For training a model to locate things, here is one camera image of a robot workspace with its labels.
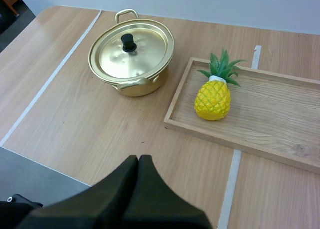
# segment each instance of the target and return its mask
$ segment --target table surface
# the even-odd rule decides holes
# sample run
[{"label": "table surface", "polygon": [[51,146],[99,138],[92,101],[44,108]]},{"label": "table surface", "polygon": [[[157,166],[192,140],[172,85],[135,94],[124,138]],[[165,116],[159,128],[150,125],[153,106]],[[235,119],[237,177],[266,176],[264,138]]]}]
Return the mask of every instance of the table surface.
[{"label": "table surface", "polygon": [[[99,11],[56,6],[42,12],[0,54],[0,139],[8,133]],[[164,128],[190,57],[228,49],[246,59],[262,46],[259,69],[320,80],[320,36],[142,16],[169,27],[176,46],[169,79],[156,92],[121,96],[88,65],[99,35],[115,25],[103,11],[4,147],[94,185],[129,155],[152,155],[164,181],[219,222],[234,150]],[[121,20],[133,19],[124,15]],[[242,153],[229,229],[320,228],[320,175]]]}]

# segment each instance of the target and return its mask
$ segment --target toy pineapple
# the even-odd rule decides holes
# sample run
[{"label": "toy pineapple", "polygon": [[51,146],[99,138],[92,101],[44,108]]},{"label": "toy pineapple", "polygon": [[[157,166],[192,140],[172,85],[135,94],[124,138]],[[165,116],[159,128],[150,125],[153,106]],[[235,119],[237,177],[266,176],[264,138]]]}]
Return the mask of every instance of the toy pineapple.
[{"label": "toy pineapple", "polygon": [[202,86],[196,96],[194,108],[199,117],[216,121],[224,118],[229,110],[231,103],[231,93],[227,84],[240,85],[231,78],[232,75],[238,76],[233,69],[238,69],[235,65],[244,60],[235,60],[229,63],[229,55],[227,50],[222,49],[221,59],[211,53],[210,72],[198,70],[209,81]]}]

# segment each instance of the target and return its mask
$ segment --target aluminum pot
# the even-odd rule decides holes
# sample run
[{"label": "aluminum pot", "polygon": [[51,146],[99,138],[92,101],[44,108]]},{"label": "aluminum pot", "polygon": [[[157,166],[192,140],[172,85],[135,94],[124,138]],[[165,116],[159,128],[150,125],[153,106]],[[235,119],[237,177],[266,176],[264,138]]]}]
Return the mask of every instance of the aluminum pot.
[{"label": "aluminum pot", "polygon": [[[128,13],[136,19],[119,23],[120,16]],[[92,72],[128,97],[154,92],[168,78],[175,48],[172,33],[160,22],[140,19],[132,9],[118,12],[115,22],[91,47]]]}]

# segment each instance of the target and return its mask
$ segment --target pineapple leaves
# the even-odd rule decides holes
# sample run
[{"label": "pineapple leaves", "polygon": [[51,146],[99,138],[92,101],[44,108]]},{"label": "pineapple leaves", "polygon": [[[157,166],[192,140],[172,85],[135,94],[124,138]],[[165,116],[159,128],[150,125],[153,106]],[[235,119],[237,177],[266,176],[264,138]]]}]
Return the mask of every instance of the pineapple leaves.
[{"label": "pineapple leaves", "polygon": [[211,71],[211,76],[216,76],[218,75],[218,70],[217,67],[214,63],[210,63],[210,71]]},{"label": "pineapple leaves", "polygon": [[205,75],[207,78],[210,78],[211,75],[209,72],[205,71],[205,70],[198,70],[198,72],[202,73],[203,75]]},{"label": "pineapple leaves", "polygon": [[231,77],[232,75],[236,75],[237,77],[239,76],[238,72],[233,71],[228,75],[228,78]]},{"label": "pineapple leaves", "polygon": [[233,69],[232,67],[228,67],[227,69],[220,72],[218,77],[223,78],[223,79],[227,78],[228,75],[231,73],[232,69]]},{"label": "pineapple leaves", "polygon": [[222,49],[222,55],[221,55],[221,61],[220,61],[220,67],[219,67],[219,72],[223,72],[226,70],[228,67],[229,63],[229,54],[227,50]]},{"label": "pineapple leaves", "polygon": [[210,71],[198,70],[198,72],[202,73],[207,78],[210,78],[211,76],[217,76],[224,79],[227,84],[233,84],[240,87],[239,83],[232,79],[231,76],[239,76],[238,72],[234,70],[240,70],[236,64],[241,62],[245,62],[245,60],[234,60],[230,62],[228,51],[222,49],[220,60],[215,54],[210,54]]},{"label": "pineapple leaves", "polygon": [[217,70],[219,70],[220,62],[219,62],[218,57],[217,57],[215,54],[213,54],[213,53],[210,54],[210,61],[211,61],[211,63],[212,63],[213,65],[215,65],[215,68],[216,68]]},{"label": "pineapple leaves", "polygon": [[226,81],[226,83],[228,83],[228,84],[233,84],[233,85],[236,85],[236,86],[240,87],[239,83],[236,82],[235,80],[233,80],[233,79],[230,78],[230,77],[228,77],[225,81]]},{"label": "pineapple leaves", "polygon": [[235,64],[241,63],[241,62],[246,62],[246,60],[235,60],[233,62],[230,62],[228,67],[233,67]]}]

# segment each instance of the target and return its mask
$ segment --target gray floor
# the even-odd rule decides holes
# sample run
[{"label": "gray floor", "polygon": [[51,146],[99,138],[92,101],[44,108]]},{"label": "gray floor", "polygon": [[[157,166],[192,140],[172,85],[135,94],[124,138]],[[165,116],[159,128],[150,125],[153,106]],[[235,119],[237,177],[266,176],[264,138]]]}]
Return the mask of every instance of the gray floor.
[{"label": "gray floor", "polygon": [[19,16],[6,31],[0,34],[0,53],[36,18],[21,0],[13,7]]},{"label": "gray floor", "polygon": [[89,187],[0,147],[0,201],[20,194],[32,202],[48,206]]}]

